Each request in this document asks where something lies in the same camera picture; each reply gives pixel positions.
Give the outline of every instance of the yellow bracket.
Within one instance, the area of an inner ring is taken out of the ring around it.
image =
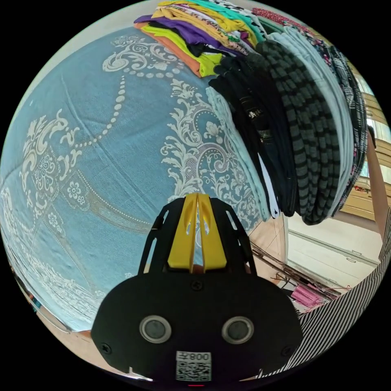
[[[221,243],[211,201],[207,194],[200,193],[189,194],[185,198],[168,258],[168,265],[172,269],[193,272],[197,210],[200,217],[204,273],[208,270],[223,269],[227,265],[227,259]],[[205,230],[204,222],[208,226],[208,232]]]

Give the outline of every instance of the qr code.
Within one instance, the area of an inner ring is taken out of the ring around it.
[[[176,379],[191,382],[207,382],[211,380],[211,362],[177,361]]]

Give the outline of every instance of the blue bedspread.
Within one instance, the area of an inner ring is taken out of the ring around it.
[[[90,329],[103,297],[137,273],[166,203],[203,192],[231,204],[245,229],[259,220],[208,80],[129,28],[60,63],[12,123],[3,241],[27,288],[72,330]]]

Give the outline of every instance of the striped shirt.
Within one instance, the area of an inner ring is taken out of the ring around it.
[[[356,323],[376,293],[391,259],[391,207],[388,209],[384,242],[379,254],[380,265],[356,287],[342,297],[301,315],[303,341],[293,356],[279,370],[262,374],[266,377],[281,373],[314,359],[338,342]]]

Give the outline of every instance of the screw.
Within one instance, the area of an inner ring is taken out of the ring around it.
[[[103,350],[103,353],[111,354],[111,347],[107,343],[102,343],[101,349]]]
[[[281,351],[281,355],[284,357],[290,356],[291,353],[292,353],[292,347],[290,346],[285,346],[285,348],[283,348]]]
[[[203,288],[203,283],[199,280],[193,280],[190,284],[192,290],[201,290]]]

